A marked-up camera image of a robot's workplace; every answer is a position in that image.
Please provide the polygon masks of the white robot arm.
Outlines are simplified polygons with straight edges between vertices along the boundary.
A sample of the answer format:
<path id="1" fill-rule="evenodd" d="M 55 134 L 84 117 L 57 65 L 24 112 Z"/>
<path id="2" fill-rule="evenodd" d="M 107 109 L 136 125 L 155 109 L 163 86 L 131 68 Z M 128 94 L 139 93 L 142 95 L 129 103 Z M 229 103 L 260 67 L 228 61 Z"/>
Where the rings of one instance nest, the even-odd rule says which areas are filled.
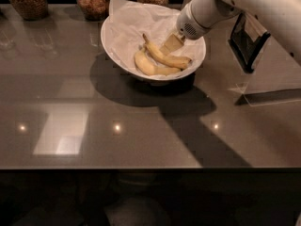
<path id="1" fill-rule="evenodd" d="M 178 15 L 163 51 L 180 49 L 185 40 L 201 38 L 240 12 L 252 15 L 301 64 L 301 0 L 191 0 Z"/>

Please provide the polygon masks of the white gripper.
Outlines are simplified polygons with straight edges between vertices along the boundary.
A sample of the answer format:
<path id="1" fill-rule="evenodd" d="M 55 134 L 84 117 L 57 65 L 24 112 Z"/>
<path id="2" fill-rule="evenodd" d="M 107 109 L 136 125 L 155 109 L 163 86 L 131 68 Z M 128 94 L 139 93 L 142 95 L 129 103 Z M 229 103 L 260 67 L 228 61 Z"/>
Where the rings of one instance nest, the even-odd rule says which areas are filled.
<path id="1" fill-rule="evenodd" d="M 176 23 L 176 28 L 181 35 L 172 33 L 167 37 L 160 47 L 163 54 L 169 55 L 181 49 L 184 46 L 185 38 L 198 40 L 210 31 L 203 21 L 206 16 L 204 9 L 204 6 L 193 2 L 182 9 Z"/>

